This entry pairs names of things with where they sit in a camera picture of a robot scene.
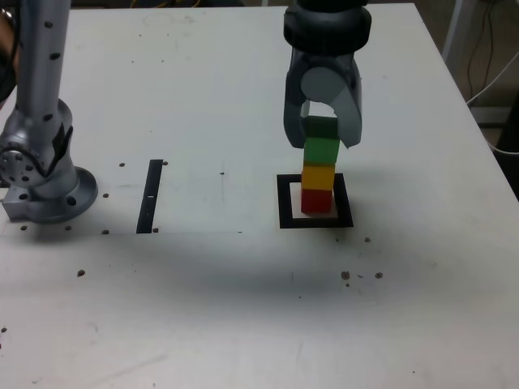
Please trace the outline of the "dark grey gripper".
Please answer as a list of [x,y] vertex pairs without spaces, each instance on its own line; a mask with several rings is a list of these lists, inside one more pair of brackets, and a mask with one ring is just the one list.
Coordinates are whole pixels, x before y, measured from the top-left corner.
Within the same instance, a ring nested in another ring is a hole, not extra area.
[[362,138],[361,77],[351,54],[338,57],[310,55],[292,50],[285,80],[283,124],[293,147],[304,147],[302,107],[306,124],[334,128],[350,148]]

